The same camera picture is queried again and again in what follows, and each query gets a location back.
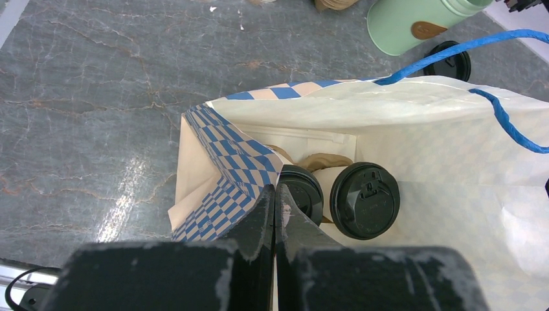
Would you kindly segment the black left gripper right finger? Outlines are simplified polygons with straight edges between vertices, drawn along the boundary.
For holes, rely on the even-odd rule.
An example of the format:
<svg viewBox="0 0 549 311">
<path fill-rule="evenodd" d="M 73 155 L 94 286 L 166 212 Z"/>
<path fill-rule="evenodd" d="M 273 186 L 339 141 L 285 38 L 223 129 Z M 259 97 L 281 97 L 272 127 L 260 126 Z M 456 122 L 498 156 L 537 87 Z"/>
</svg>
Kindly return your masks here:
<svg viewBox="0 0 549 311">
<path fill-rule="evenodd" d="M 346 247 L 274 197 L 280 310 L 487 310 L 472 268 L 441 247 Z"/>
</svg>

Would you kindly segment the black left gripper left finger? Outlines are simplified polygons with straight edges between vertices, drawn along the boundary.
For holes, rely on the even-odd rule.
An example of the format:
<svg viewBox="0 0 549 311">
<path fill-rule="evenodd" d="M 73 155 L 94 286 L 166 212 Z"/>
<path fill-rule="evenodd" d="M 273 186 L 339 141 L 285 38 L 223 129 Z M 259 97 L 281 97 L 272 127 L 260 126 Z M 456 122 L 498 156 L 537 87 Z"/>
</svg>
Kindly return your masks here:
<svg viewBox="0 0 549 311">
<path fill-rule="evenodd" d="M 213 241 L 87 244 L 44 310 L 270 310 L 275 188 Z"/>
</svg>

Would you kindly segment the black plastic cup lid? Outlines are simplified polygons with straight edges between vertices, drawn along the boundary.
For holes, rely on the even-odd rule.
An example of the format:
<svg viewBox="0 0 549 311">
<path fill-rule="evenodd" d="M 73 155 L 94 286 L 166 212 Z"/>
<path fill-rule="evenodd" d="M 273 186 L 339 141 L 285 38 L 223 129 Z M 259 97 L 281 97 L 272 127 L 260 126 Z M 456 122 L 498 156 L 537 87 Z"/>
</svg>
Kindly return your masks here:
<svg viewBox="0 0 549 311">
<path fill-rule="evenodd" d="M 324 195 L 317 178 L 296 165 L 284 165 L 279 183 L 286 185 L 297 207 L 316 225 L 323 218 Z"/>
</svg>

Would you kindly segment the brown cup carrier tray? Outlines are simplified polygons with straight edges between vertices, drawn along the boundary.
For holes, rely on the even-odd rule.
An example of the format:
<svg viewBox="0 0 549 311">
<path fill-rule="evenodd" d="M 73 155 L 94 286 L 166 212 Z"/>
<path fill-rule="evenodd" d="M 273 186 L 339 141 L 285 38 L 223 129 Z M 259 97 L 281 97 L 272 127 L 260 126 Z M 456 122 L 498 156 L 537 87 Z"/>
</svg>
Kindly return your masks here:
<svg viewBox="0 0 549 311">
<path fill-rule="evenodd" d="M 295 165 L 308 172 L 315 172 L 325 168 L 347 167 L 353 163 L 353 161 L 346 156 L 327 153 L 311 154 L 301 161 L 294 161 L 282 148 L 269 144 L 267 147 L 277 153 L 282 158 L 285 165 Z"/>
</svg>

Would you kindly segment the checkered paper takeout bag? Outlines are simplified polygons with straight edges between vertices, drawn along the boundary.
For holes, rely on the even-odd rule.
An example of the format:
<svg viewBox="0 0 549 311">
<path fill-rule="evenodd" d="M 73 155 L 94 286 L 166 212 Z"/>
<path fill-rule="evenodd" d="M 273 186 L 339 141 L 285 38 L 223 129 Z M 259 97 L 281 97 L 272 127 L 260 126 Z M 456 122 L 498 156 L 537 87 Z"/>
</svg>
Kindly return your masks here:
<svg viewBox="0 0 549 311">
<path fill-rule="evenodd" d="M 472 265 L 493 310 L 548 309 L 548 103 L 415 72 L 515 38 L 449 47 L 384 78 L 289 82 L 228 95 L 181 117 L 174 241 L 214 240 L 284 164 L 313 154 L 371 162 L 400 192 L 375 246 L 446 246 Z"/>
</svg>

